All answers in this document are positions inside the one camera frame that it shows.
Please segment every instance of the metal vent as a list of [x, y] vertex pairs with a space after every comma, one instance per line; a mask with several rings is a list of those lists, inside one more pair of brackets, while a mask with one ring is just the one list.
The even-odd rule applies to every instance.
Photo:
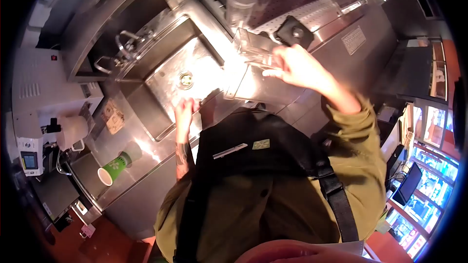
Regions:
[[349, 32], [346, 36], [342, 37], [341, 40], [348, 50], [349, 55], [353, 55], [354, 52], [364, 44], [366, 37], [364, 36], [361, 27], [358, 26], [352, 32]]
[[90, 89], [95, 89], [97, 88], [97, 83], [88, 83], [88, 86]]
[[31, 96], [39, 96], [41, 90], [39, 89], [39, 84], [28, 84], [20, 88], [20, 98], [26, 98]]

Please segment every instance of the display screen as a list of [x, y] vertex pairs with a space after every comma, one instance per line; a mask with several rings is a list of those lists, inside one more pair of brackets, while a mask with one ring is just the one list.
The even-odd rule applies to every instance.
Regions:
[[398, 187], [395, 194], [393, 195], [393, 200], [400, 203], [401, 205], [406, 205], [410, 197], [413, 195], [414, 190], [418, 186], [422, 175], [423, 173], [414, 162], [409, 172], [406, 174], [406, 178], [403, 180], [400, 187]]
[[21, 151], [25, 169], [38, 169], [37, 153]]

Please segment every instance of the sticker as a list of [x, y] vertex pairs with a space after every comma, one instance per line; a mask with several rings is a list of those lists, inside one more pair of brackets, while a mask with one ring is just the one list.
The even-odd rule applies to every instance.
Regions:
[[50, 211], [49, 207], [47, 206], [47, 204], [44, 202], [42, 203], [42, 206], [44, 206], [44, 209], [45, 209], [45, 212], [47, 212], [47, 214], [49, 214], [50, 218], [52, 220], [55, 219], [55, 217], [52, 215], [52, 211]]
[[109, 99], [107, 102], [101, 117], [104, 122], [106, 122], [107, 129], [109, 129], [109, 132], [112, 135], [124, 127], [124, 114], [117, 109], [117, 106], [112, 99]]
[[255, 141], [252, 149], [267, 149], [270, 147], [270, 139]]
[[92, 224], [83, 225], [83, 227], [81, 228], [81, 231], [83, 231], [85, 235], [89, 238], [94, 234], [95, 230], [96, 228]]

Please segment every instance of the monitor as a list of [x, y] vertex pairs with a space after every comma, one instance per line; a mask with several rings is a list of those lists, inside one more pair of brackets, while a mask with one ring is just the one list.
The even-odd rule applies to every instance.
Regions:
[[414, 190], [418, 186], [422, 176], [423, 172], [414, 162], [400, 187], [398, 187], [398, 189], [395, 191], [395, 194], [393, 194], [393, 200], [403, 206], [406, 205], [410, 197], [413, 195]]

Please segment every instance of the jacket sleeve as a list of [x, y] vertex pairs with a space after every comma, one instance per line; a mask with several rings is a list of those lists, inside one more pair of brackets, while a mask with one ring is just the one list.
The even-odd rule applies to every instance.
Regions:
[[362, 108], [357, 114], [340, 113], [326, 103], [322, 107], [337, 127], [329, 133], [336, 144], [330, 151], [330, 162], [345, 187], [362, 240], [372, 234], [385, 207], [387, 163], [380, 151], [373, 107], [364, 97], [356, 97]]

